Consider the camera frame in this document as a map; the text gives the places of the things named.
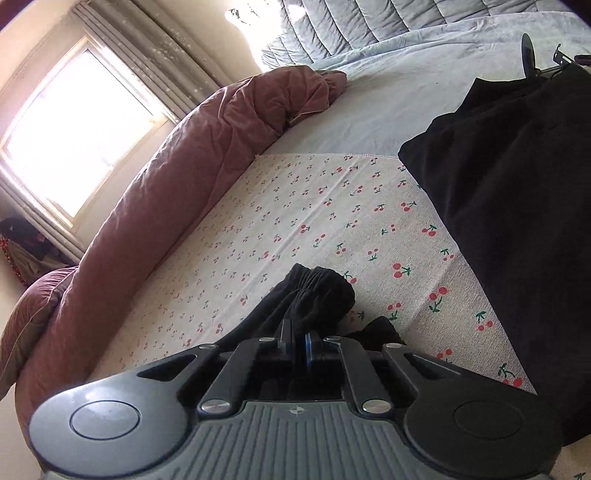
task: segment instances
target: curtain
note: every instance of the curtain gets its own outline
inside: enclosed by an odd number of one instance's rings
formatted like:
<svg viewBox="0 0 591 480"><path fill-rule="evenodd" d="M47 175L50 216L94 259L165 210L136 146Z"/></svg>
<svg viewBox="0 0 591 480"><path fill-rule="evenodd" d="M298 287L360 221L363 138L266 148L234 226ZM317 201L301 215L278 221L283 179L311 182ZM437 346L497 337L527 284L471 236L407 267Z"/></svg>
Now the curtain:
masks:
<svg viewBox="0 0 591 480"><path fill-rule="evenodd" d="M65 256L78 263L84 255L84 246L62 225L53 212L41 204L24 188L12 173L0 163L0 193L32 226L37 228Z"/></svg>
<svg viewBox="0 0 591 480"><path fill-rule="evenodd" d="M83 0L73 13L179 120L231 83L153 0Z"/></svg>

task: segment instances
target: black cloth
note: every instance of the black cloth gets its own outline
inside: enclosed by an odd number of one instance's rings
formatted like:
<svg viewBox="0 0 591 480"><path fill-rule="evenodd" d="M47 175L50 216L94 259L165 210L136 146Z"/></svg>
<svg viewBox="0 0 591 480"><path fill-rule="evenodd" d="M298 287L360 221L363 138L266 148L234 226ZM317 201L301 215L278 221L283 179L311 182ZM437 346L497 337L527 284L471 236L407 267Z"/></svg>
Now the black cloth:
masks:
<svg viewBox="0 0 591 480"><path fill-rule="evenodd" d="M566 443L591 433L591 76L476 79L400 160L433 202Z"/></svg>
<svg viewBox="0 0 591 480"><path fill-rule="evenodd" d="M4 238L18 243L38 260L51 250L51 242L35 227L21 217L10 217L0 222L0 233Z"/></svg>
<svg viewBox="0 0 591 480"><path fill-rule="evenodd" d="M335 335L338 323L354 304L353 287L337 272L322 267L311 270L295 264L285 279L234 330L216 343L222 351L228 352L249 338L279 337L284 318L291 320L295 337L302 337L311 330L320 337ZM349 336L366 350L381 351L384 343L402 343L385 317L378 317L361 332Z"/></svg>

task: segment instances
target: ribbed plastic surface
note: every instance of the ribbed plastic surface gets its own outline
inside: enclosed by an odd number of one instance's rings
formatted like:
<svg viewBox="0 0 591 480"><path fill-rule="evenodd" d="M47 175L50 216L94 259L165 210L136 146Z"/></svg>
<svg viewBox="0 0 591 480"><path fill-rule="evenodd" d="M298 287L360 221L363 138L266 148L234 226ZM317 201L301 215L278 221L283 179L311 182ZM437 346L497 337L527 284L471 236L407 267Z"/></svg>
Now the ribbed plastic surface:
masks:
<svg viewBox="0 0 591 480"><path fill-rule="evenodd" d="M46 480L62 477L50 473ZM395 427L345 402L249 402L235 417L201 424L142 480L448 480L421 463ZM537 480L547 479L538 476Z"/></svg>

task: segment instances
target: metal screw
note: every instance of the metal screw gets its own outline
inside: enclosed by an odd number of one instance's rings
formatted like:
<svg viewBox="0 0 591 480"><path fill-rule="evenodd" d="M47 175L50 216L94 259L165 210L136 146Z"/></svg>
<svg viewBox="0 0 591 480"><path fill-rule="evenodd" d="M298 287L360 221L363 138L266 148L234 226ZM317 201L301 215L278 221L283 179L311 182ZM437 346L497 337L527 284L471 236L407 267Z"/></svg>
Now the metal screw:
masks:
<svg viewBox="0 0 591 480"><path fill-rule="evenodd" d="M221 398L212 398L211 400L204 401L201 404L201 409L211 414L226 413L230 410L230 404Z"/></svg>
<svg viewBox="0 0 591 480"><path fill-rule="evenodd" d="M367 413L373 413L377 415L389 412L390 409L392 409L392 405L390 405L390 403L385 400L374 399L363 402L361 408Z"/></svg>

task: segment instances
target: bed sheet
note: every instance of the bed sheet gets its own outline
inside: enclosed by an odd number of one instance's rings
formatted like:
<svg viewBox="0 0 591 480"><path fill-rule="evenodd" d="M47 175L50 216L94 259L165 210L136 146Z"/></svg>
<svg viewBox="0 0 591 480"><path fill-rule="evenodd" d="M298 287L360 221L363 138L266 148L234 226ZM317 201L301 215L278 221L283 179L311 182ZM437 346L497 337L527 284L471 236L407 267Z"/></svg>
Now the bed sheet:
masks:
<svg viewBox="0 0 591 480"><path fill-rule="evenodd" d="M571 56L591 53L590 30L575 15L540 12L413 31L315 64L344 70L345 93L257 159L148 279L95 378L215 341L297 261L353 282L357 303L344 332L385 314L427 353L532 390L472 271L392 157L434 117L454 111L475 77L521 77L523 32L541 68L551 66L558 43ZM374 159L387 167L374 169ZM590 461L587 437L563 449L553 474L582 480Z"/></svg>
<svg viewBox="0 0 591 480"><path fill-rule="evenodd" d="M94 378L218 340L295 262L353 285L341 333L384 315L410 345L534 391L426 194L396 157L352 154L258 157L148 279Z"/></svg>

